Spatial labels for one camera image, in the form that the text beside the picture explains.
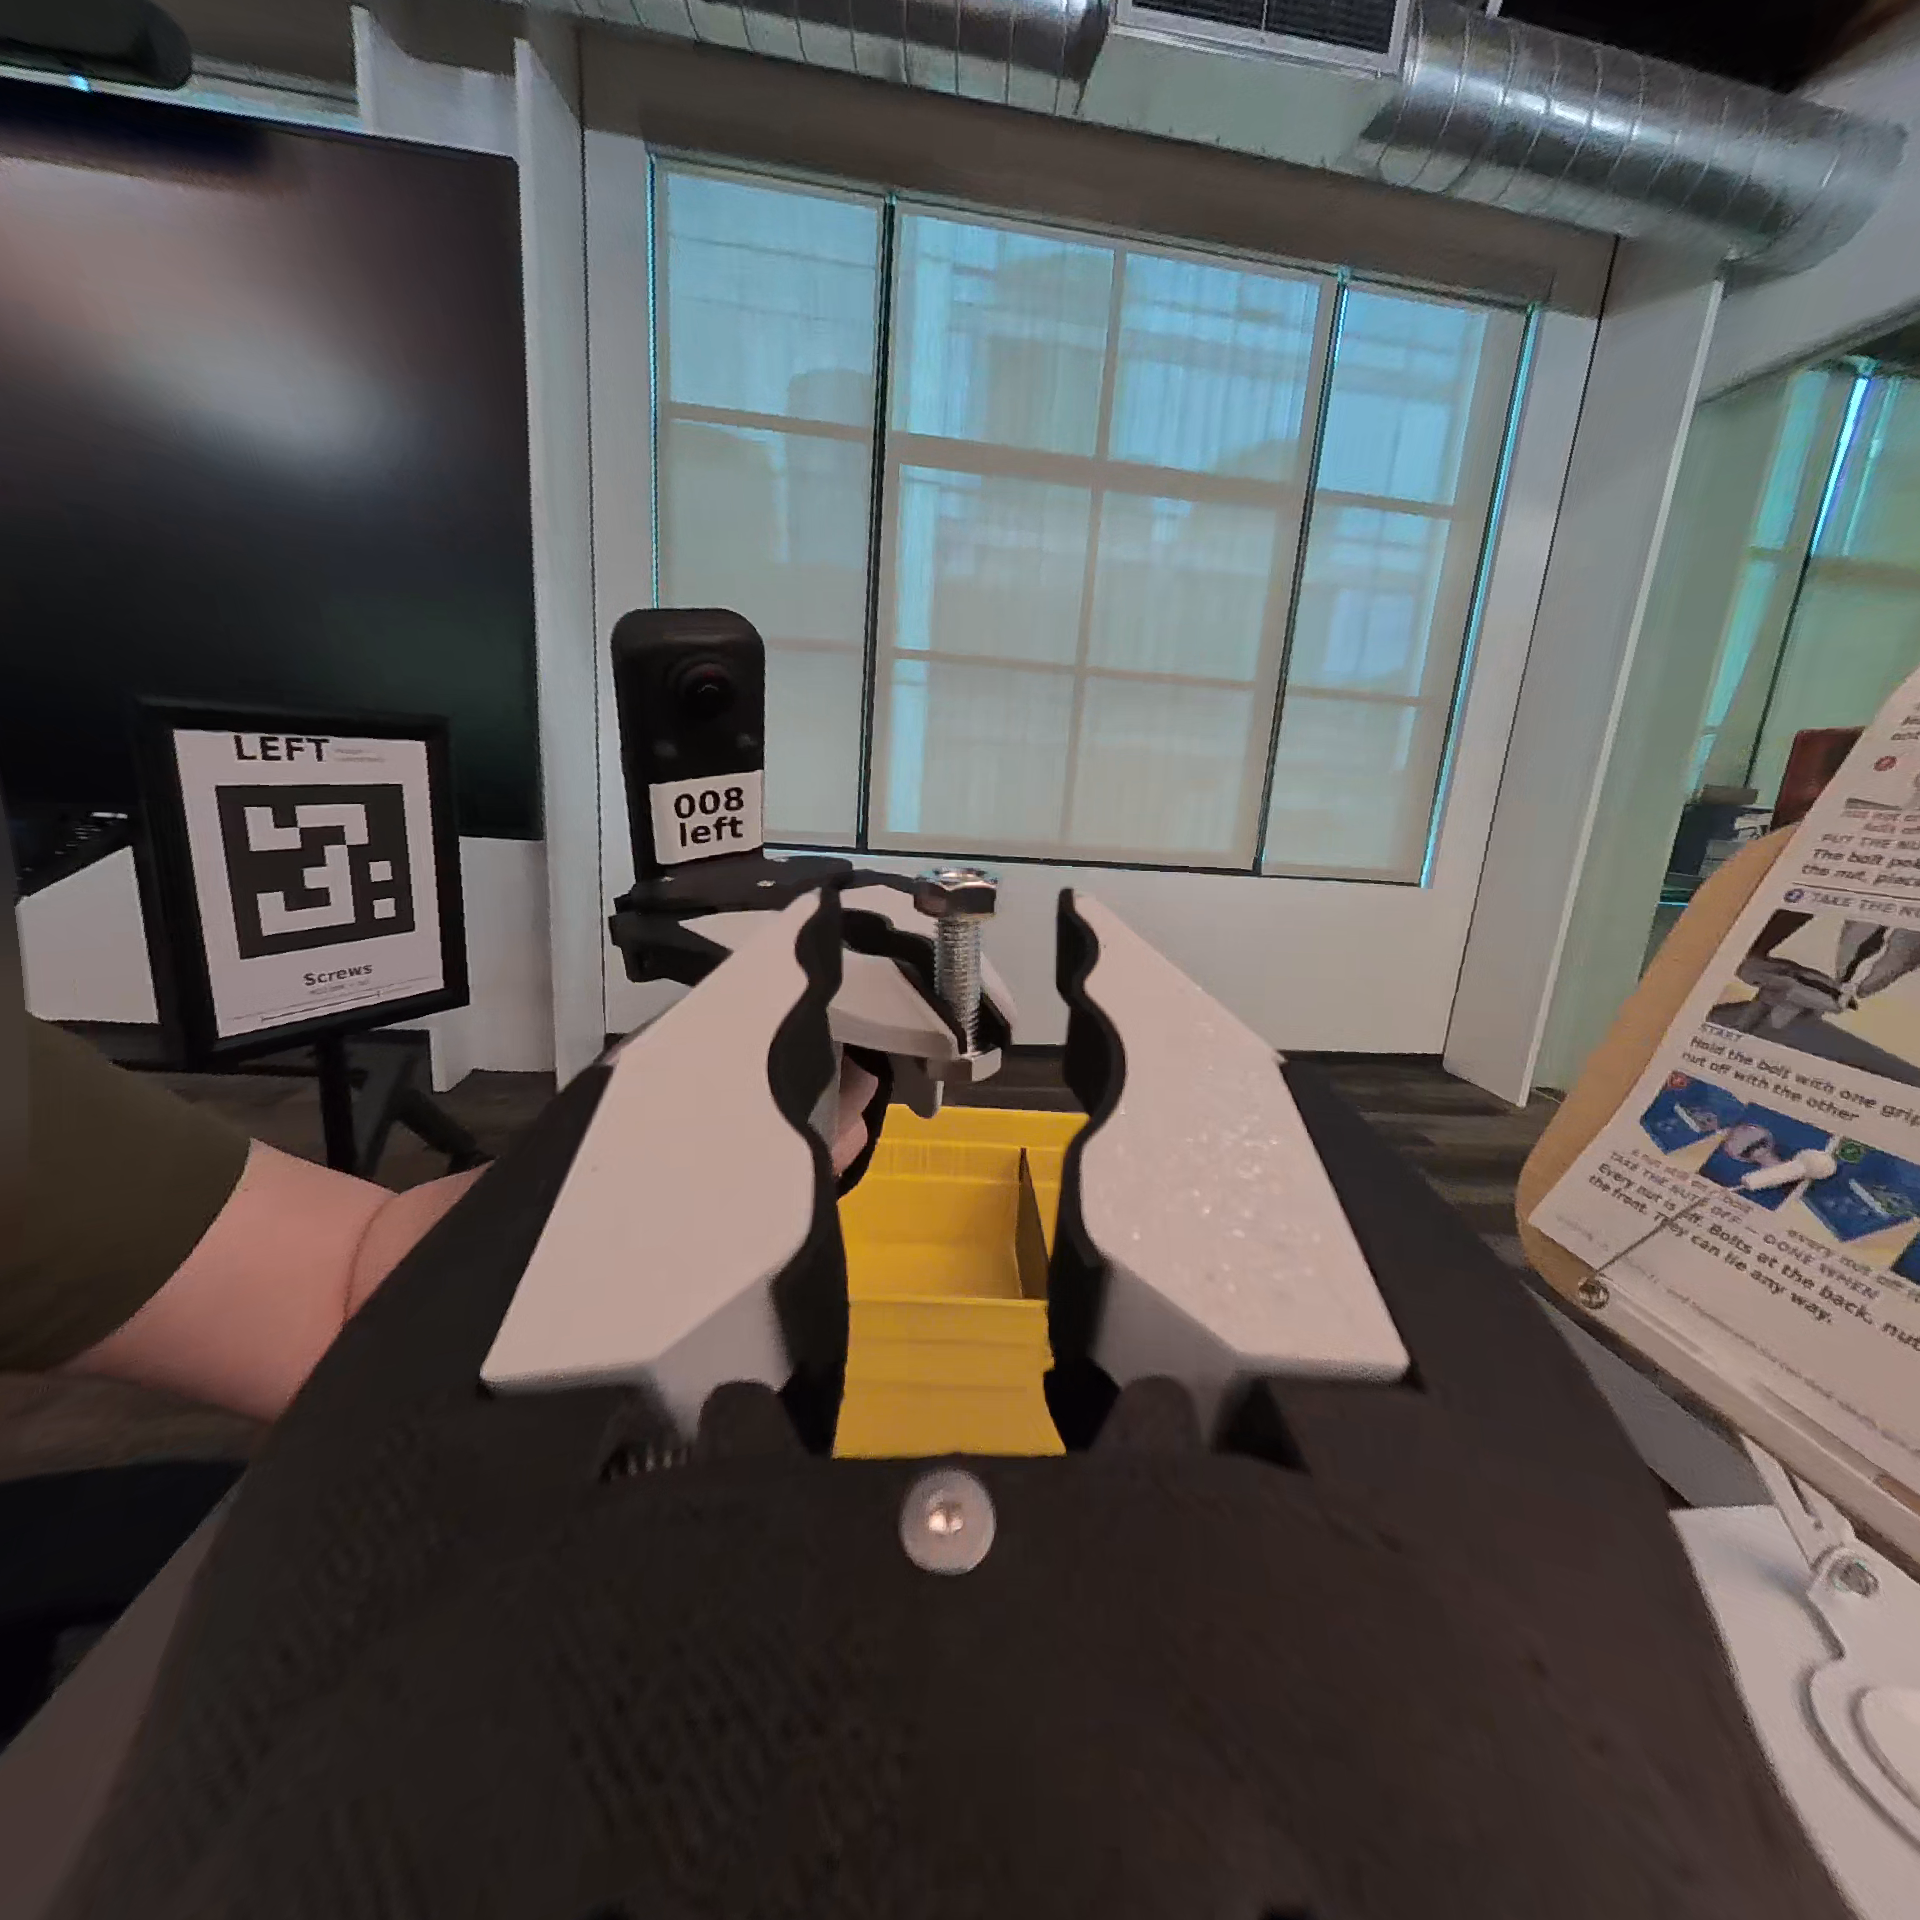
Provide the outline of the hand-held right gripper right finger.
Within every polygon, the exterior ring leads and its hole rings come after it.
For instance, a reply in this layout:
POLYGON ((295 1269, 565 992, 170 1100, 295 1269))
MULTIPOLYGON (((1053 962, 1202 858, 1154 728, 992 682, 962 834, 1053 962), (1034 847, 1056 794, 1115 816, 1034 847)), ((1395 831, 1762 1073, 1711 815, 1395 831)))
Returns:
POLYGON ((1088 891, 1062 891, 1056 964, 1085 1112, 1048 1267, 1063 1448, 1093 1450, 1149 1381, 1210 1444, 1266 1385, 1410 1381, 1279 1052, 1088 891))

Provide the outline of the black rounded ceiling fixture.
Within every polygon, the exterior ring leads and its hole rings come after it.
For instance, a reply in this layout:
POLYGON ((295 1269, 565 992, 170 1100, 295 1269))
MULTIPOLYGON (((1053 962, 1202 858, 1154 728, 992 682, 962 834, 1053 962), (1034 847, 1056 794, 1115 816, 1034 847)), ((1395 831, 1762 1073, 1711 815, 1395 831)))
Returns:
POLYGON ((195 79, 195 53, 157 3, 3 3, 3 67, 181 89, 195 79))

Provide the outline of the silver hex bolt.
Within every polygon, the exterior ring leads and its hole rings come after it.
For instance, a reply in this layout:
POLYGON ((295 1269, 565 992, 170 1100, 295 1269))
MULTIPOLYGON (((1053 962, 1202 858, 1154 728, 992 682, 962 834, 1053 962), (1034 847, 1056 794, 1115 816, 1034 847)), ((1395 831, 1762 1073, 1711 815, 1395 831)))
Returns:
POLYGON ((914 908, 933 923, 933 989, 967 1057, 979 1055, 985 1017, 985 932, 997 891, 992 876, 965 866, 933 868, 914 883, 914 908))

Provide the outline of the red-brown box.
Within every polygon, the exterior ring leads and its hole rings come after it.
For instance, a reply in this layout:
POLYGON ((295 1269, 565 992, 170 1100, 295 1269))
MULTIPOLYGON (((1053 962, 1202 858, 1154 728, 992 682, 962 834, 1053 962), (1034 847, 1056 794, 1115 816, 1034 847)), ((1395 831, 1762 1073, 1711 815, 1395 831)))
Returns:
POLYGON ((1769 827, 1774 832, 1793 827, 1809 816, 1858 739, 1858 728, 1807 728, 1795 731, 1769 815, 1769 827))

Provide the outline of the printed instruction sheet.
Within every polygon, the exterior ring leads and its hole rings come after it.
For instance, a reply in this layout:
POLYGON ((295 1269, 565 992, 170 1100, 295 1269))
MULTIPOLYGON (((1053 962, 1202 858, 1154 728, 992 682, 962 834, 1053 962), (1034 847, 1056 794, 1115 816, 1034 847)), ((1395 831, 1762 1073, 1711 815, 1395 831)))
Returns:
POLYGON ((1529 1223, 1607 1306, 1918 1482, 1918 708, 1910 677, 1529 1223))

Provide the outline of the silver round ceiling duct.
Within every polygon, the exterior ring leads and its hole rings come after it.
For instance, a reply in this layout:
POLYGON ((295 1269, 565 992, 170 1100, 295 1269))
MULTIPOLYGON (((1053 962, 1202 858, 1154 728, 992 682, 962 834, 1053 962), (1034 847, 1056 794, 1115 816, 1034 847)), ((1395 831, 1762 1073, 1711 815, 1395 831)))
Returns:
POLYGON ((1103 3, 541 3, 594 27, 806 65, 984 106, 1078 114, 1103 3))
POLYGON ((1342 170, 1408 192, 1784 277, 1881 209, 1907 129, 1627 53, 1417 4, 1399 83, 1342 170))

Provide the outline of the black television screen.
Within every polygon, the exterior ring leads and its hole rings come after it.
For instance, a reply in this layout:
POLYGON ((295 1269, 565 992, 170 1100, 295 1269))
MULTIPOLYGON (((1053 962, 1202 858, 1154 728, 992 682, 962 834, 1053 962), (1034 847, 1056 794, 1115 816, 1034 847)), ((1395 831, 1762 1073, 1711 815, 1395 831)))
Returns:
POLYGON ((5 89, 3 763, 128 810, 136 700, 448 720, 537 840, 509 157, 5 89))

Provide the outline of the white metal stand base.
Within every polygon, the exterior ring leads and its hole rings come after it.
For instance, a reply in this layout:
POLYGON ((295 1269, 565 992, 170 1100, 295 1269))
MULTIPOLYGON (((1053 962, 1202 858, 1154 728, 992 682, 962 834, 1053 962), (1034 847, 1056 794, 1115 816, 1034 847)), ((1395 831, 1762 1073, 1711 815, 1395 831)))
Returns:
POLYGON ((1751 1441, 1768 1505, 1674 1519, 1747 1717, 1853 1916, 1918 1916, 1918 1586, 1751 1441))

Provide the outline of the yellow bin with black divider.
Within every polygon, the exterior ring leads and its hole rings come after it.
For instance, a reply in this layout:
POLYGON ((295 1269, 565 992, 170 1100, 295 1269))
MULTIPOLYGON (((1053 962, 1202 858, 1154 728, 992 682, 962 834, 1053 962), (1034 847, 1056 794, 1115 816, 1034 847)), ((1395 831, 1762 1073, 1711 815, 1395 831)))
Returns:
POLYGON ((1053 1252, 1081 1114, 887 1112, 863 1179, 840 1200, 849 1369, 838 1456, 1059 1456, 1048 1404, 1049 1298, 1021 1298, 1025 1147, 1053 1252))

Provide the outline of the framed black-white marker sign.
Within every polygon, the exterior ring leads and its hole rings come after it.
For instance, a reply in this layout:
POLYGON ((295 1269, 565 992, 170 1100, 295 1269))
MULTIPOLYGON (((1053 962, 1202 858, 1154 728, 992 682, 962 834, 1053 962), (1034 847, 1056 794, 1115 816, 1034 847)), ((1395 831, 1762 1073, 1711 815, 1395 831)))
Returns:
POLYGON ((141 700, 130 739, 160 1064, 304 1049, 330 1168, 370 1177, 394 1128, 481 1168, 418 1028, 472 1002, 448 720, 141 700))

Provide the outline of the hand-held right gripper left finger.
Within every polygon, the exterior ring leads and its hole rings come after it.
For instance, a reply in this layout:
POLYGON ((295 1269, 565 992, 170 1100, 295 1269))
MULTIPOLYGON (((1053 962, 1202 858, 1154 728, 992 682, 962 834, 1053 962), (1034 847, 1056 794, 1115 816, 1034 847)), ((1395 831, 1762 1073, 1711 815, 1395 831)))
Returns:
POLYGON ((835 891, 767 917, 616 1057, 483 1365, 494 1395, 618 1385, 693 1439, 767 1385, 833 1452, 849 1368, 835 891))

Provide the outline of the white ceiling vent grille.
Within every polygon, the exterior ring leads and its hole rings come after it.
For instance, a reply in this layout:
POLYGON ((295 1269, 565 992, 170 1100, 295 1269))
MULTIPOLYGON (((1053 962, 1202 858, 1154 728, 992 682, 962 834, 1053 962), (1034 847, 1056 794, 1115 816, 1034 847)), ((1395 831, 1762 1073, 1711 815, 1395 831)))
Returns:
POLYGON ((1114 33, 1229 58, 1395 79, 1415 3, 1114 3, 1114 33))

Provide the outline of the person's left forearm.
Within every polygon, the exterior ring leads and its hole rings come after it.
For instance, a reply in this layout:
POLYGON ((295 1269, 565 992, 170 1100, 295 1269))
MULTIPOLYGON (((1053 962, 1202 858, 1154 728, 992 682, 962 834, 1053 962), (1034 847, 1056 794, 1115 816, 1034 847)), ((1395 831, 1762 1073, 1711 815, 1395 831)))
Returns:
POLYGON ((189 1260, 64 1377, 277 1420, 382 1282, 483 1177, 389 1192, 255 1141, 189 1260))

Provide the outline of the large gridded window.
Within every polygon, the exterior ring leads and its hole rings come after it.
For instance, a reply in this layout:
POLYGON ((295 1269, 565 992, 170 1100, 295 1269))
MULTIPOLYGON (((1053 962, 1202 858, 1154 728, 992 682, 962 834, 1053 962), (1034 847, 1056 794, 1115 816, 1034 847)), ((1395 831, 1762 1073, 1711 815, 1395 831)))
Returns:
POLYGON ((1537 315, 650 167, 657 589, 783 843, 1434 877, 1537 315))

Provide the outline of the person's left hand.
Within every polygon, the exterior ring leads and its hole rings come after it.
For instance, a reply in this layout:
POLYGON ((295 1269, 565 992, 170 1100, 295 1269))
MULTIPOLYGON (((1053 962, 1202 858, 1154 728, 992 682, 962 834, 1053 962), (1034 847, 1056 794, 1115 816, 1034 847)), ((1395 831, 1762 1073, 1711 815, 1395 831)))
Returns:
POLYGON ((873 1147, 894 1098, 894 1068, 887 1057, 847 1048, 838 1079, 831 1138, 838 1192, 851 1192, 873 1159, 873 1147))

